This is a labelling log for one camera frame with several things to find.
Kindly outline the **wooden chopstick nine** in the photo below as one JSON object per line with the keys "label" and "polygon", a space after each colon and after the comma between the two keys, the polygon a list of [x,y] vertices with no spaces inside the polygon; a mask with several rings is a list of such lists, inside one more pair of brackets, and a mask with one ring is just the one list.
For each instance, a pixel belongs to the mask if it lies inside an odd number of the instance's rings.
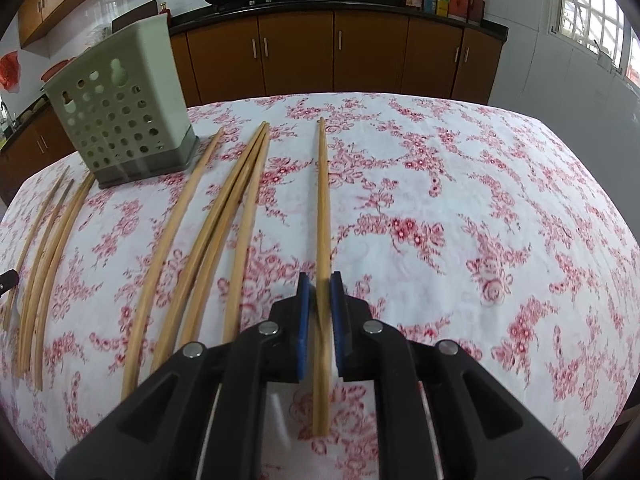
{"label": "wooden chopstick nine", "polygon": [[312,375],[312,435],[326,437],[330,431],[332,375],[332,325],[330,307],[331,221],[326,120],[319,119],[316,305],[314,326],[314,374]]}

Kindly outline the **barred kitchen window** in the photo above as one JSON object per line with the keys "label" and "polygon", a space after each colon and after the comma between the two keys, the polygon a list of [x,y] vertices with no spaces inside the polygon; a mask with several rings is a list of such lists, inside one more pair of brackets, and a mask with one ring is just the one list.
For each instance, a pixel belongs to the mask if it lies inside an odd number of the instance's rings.
{"label": "barred kitchen window", "polygon": [[639,89],[639,33],[617,0],[552,0],[550,29]]}

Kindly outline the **wooden chopstick seven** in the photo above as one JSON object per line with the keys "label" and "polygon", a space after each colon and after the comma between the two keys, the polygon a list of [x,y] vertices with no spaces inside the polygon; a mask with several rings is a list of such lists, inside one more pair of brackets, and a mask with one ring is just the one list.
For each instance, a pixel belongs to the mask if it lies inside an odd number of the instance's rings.
{"label": "wooden chopstick seven", "polygon": [[250,158],[247,159],[246,166],[236,179],[227,203],[224,205],[224,208],[222,208],[221,215],[214,227],[213,235],[206,247],[200,268],[198,272],[196,272],[189,299],[186,300],[186,307],[183,311],[182,322],[178,329],[175,345],[186,344],[187,342],[195,340],[198,336],[206,300],[212,287],[214,273],[217,269],[221,253],[224,250],[224,243],[227,240],[231,223],[238,210],[247,183],[250,180],[250,173],[256,162],[261,143],[262,140],[258,142],[256,150],[250,155]]}

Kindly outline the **wooden chopstick three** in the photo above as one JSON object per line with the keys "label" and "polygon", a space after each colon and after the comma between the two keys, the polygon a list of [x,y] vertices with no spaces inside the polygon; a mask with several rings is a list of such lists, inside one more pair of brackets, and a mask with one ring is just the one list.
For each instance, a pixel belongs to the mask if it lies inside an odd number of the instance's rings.
{"label": "wooden chopstick three", "polygon": [[29,371],[30,356],[32,355],[32,341],[34,339],[36,339],[36,328],[37,328],[37,326],[39,324],[39,322],[38,322],[39,305],[40,305],[40,298],[41,298],[41,295],[42,295],[42,288],[43,288],[44,280],[46,279],[47,268],[48,268],[48,266],[50,264],[50,260],[51,260],[52,254],[54,252],[55,235],[58,234],[58,229],[63,224],[63,217],[65,216],[65,211],[64,211],[64,214],[62,215],[61,220],[58,222],[58,227],[56,228],[56,231],[51,236],[49,236],[49,238],[48,238],[47,249],[44,252],[44,255],[43,255],[42,259],[41,259],[39,272],[38,272],[38,276],[36,278],[36,284],[35,284],[35,287],[34,287],[34,292],[32,293],[32,312],[34,312],[36,316],[35,316],[34,330],[32,331],[32,336],[27,341],[26,347],[24,349],[24,354],[23,354],[23,356],[24,356],[24,364],[23,364],[23,372],[24,372],[24,374],[23,374],[23,376]]}

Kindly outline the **wooden chopstick four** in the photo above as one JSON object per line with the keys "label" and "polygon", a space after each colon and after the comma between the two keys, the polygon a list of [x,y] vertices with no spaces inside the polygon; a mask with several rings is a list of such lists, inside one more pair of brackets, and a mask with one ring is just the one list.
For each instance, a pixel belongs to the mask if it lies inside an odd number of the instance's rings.
{"label": "wooden chopstick four", "polygon": [[49,304],[52,295],[53,285],[60,267],[60,261],[62,259],[63,252],[66,248],[70,232],[72,232],[75,221],[80,213],[82,205],[85,203],[85,199],[93,186],[93,182],[96,180],[94,175],[89,172],[84,182],[81,183],[75,193],[70,206],[65,211],[63,217],[63,224],[58,229],[58,234],[55,235],[54,252],[52,254],[50,264],[47,268],[46,279],[44,280],[42,295],[39,305],[39,318],[38,326],[36,328],[36,343],[34,349],[34,355],[32,356],[32,364],[34,364],[34,385],[38,391],[42,390],[43,383],[43,343],[44,333],[46,332],[47,319],[49,315]]}

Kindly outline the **wooden chopstick six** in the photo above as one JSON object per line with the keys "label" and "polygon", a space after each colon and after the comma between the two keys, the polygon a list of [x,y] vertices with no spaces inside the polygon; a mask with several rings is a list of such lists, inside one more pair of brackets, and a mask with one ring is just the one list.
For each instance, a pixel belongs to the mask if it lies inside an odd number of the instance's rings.
{"label": "wooden chopstick six", "polygon": [[165,315],[160,336],[157,338],[151,365],[152,372],[155,372],[163,362],[166,361],[168,356],[174,352],[178,329],[182,322],[184,308],[186,307],[186,300],[189,299],[190,290],[194,283],[196,272],[198,272],[198,269],[200,268],[206,247],[213,235],[214,227],[221,215],[222,208],[224,208],[224,205],[227,203],[236,179],[246,166],[247,159],[249,159],[250,155],[256,150],[256,145],[260,140],[262,140],[262,136],[264,135],[266,128],[267,123],[262,122],[254,133],[254,136],[250,139],[250,142],[248,142],[240,159],[235,163],[227,179],[224,181],[224,184],[214,200],[213,206],[209,208],[209,213],[192,246],[189,259],[179,276],[174,296],[171,298],[170,306],[168,307]]}

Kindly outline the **wooden chopstick one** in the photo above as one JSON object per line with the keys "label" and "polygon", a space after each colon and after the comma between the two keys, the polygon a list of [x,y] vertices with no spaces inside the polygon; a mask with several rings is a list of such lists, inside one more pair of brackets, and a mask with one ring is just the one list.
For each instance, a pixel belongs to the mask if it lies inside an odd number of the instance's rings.
{"label": "wooden chopstick one", "polygon": [[[24,244],[24,246],[22,248],[22,251],[20,253],[20,258],[18,258],[17,264],[15,266],[15,271],[16,271],[16,273],[18,275],[18,278],[17,278],[18,283],[22,280],[20,278],[20,275],[21,275],[21,272],[23,270],[24,262],[25,262],[26,256],[28,255],[30,246],[32,246],[32,241],[34,240],[35,235],[37,234],[38,229],[40,228],[40,224],[41,224],[42,218],[43,218],[44,214],[46,213],[47,208],[49,207],[50,201],[55,196],[56,192],[58,192],[58,188],[61,186],[61,183],[62,183],[64,177],[66,176],[66,172],[67,171],[68,171],[68,168],[65,168],[62,171],[62,174],[60,174],[58,176],[58,178],[55,181],[55,184],[52,186],[52,188],[50,188],[50,191],[46,195],[46,198],[44,199],[44,201],[42,202],[40,207],[37,209],[37,214],[35,215],[35,220],[34,220],[34,222],[32,222],[32,226],[30,227],[30,229],[29,229],[29,231],[27,233],[26,242],[25,242],[25,244]],[[18,283],[9,290],[9,297],[8,297],[8,300],[6,300],[6,306],[4,307],[4,310],[3,310],[2,330],[4,332],[7,332],[9,330],[9,328],[10,328],[10,323],[11,323],[11,318],[12,318],[12,310],[13,310],[13,303],[14,303],[15,296],[17,294]]]}

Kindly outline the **floral red white tablecloth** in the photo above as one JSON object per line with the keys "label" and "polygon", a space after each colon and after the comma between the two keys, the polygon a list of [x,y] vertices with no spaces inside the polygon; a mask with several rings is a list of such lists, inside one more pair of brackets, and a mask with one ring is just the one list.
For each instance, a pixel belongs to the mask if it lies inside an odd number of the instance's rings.
{"label": "floral red white tablecloth", "polygon": [[[241,323],[265,318],[316,266],[317,134],[326,133],[334,268],[406,337],[457,341],[585,464],[639,373],[639,246],[572,151],[534,118],[373,93],[194,107],[215,151],[158,282],[141,365],[210,205],[262,122],[270,144]],[[43,385],[1,336],[1,409],[46,471],[119,402],[146,271],[186,184],[168,174],[91,190],[61,257]]]}

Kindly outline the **wooden chopstick eight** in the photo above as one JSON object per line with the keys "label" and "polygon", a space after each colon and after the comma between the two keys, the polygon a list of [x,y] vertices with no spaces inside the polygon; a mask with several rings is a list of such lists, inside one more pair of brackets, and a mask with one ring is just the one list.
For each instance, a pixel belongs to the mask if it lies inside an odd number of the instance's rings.
{"label": "wooden chopstick eight", "polygon": [[246,189],[246,201],[243,209],[238,238],[236,239],[234,260],[229,283],[226,310],[224,311],[224,331],[222,332],[222,342],[231,342],[240,329],[241,317],[241,297],[243,289],[244,271],[250,239],[252,238],[253,226],[257,208],[260,182],[262,182],[262,172],[268,154],[270,142],[270,127],[266,126],[266,131],[262,143],[260,144],[256,162],[250,173],[250,182]]}

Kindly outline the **red plastic bag hanging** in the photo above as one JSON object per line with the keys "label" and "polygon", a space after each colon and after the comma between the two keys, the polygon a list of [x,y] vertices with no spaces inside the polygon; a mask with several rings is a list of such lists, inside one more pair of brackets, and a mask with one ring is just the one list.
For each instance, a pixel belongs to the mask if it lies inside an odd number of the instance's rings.
{"label": "red plastic bag hanging", "polygon": [[0,58],[0,86],[4,91],[12,92],[20,83],[21,65],[16,51],[8,52]]}

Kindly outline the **wooden chopstick five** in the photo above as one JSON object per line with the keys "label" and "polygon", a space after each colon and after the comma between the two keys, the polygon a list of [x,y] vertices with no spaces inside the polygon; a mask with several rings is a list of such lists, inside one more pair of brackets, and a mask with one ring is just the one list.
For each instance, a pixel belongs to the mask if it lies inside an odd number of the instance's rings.
{"label": "wooden chopstick five", "polygon": [[143,281],[141,296],[136,310],[134,311],[134,322],[132,322],[131,333],[128,340],[124,377],[122,378],[122,391],[120,392],[120,398],[122,400],[125,400],[126,397],[134,391],[134,388],[136,388],[138,384],[140,370],[139,360],[142,342],[146,331],[145,326],[148,322],[152,309],[156,286],[160,279],[160,274],[162,274],[164,261],[177,234],[182,218],[191,203],[201,178],[203,177],[205,167],[209,159],[212,157],[213,152],[215,151],[215,148],[223,134],[224,128],[220,128],[208,144],[208,147],[201,159],[196,163],[189,180],[186,181],[186,185],[181,191],[175,207],[172,208],[169,219],[163,229],[162,235],[160,236],[160,240],[155,247],[155,252],[151,259],[149,270],[146,272]]}

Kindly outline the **green perforated utensil holder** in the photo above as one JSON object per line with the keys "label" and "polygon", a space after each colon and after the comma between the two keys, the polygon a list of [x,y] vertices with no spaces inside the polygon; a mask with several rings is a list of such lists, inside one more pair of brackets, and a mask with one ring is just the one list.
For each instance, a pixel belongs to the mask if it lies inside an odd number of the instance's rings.
{"label": "green perforated utensil holder", "polygon": [[43,90],[100,188],[189,167],[198,137],[163,15],[85,50]]}

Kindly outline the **stacked basins on counter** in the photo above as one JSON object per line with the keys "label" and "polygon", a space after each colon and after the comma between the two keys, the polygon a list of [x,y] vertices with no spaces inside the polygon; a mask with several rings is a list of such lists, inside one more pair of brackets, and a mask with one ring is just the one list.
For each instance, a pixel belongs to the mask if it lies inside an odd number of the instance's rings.
{"label": "stacked basins on counter", "polygon": [[60,62],[55,63],[51,67],[49,67],[40,77],[41,81],[45,84],[52,77],[54,77],[60,70],[62,70],[65,66],[73,62],[74,58],[66,58]]}

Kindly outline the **wooden chopstick two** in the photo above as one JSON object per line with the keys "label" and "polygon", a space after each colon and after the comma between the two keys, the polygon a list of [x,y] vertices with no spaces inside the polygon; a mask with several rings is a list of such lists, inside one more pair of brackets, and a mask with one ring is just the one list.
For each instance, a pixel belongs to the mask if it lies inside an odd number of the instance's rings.
{"label": "wooden chopstick two", "polygon": [[74,180],[70,179],[70,182],[67,183],[64,188],[63,193],[61,194],[58,202],[55,207],[52,209],[49,214],[48,221],[46,227],[43,230],[42,237],[40,237],[40,243],[38,249],[35,253],[35,259],[32,263],[32,272],[29,275],[29,281],[26,286],[26,292],[24,295],[23,307],[22,307],[22,318],[21,318],[21,330],[20,330],[20,339],[17,343],[16,349],[16,367],[14,375],[16,377],[22,377],[23,372],[23,364],[24,364],[24,349],[26,347],[27,341],[32,336],[32,331],[34,330],[35,323],[35,313],[32,312],[32,293],[34,292],[34,287],[36,284],[36,278],[38,276],[39,267],[41,259],[44,255],[44,252],[47,249],[48,238],[50,236],[50,232],[53,229],[56,219],[58,218],[58,214],[64,202],[66,200],[66,196],[68,192],[70,192],[70,188],[74,185]]}

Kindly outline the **brown lower kitchen cabinets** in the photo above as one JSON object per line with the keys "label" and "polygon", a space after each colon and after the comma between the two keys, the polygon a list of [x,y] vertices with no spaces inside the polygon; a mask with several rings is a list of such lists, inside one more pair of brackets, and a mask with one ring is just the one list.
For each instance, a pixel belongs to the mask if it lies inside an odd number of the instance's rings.
{"label": "brown lower kitchen cabinets", "polygon": [[[486,103],[508,32],[403,10],[285,10],[172,34],[192,105],[318,92],[385,92]],[[47,98],[1,151],[1,197],[76,154]]]}

